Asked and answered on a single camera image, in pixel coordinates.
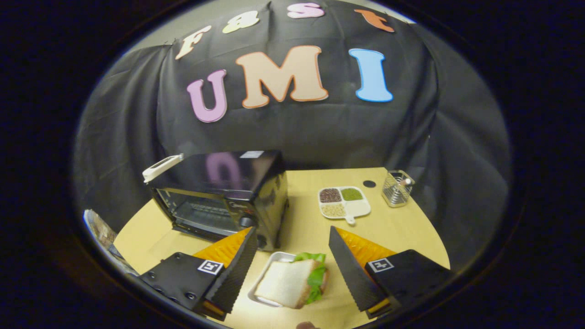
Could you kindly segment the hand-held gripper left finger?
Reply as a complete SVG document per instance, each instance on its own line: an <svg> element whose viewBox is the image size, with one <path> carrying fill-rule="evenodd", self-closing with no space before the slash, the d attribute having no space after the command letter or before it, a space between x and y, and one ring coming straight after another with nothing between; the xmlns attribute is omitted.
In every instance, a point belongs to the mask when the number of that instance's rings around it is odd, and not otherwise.
<svg viewBox="0 0 585 329"><path fill-rule="evenodd" d="M190 312L225 320L258 248L249 227L189 255L175 252L139 276L155 292Z"/></svg>

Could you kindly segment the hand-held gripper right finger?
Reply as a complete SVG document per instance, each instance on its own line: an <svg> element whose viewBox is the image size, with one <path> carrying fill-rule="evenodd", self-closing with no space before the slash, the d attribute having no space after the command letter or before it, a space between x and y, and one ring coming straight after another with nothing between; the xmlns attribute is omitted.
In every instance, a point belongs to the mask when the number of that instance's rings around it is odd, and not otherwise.
<svg viewBox="0 0 585 329"><path fill-rule="evenodd" d="M393 252L335 226L329 248L357 308L369 319L415 308L454 275L416 250Z"/></svg>

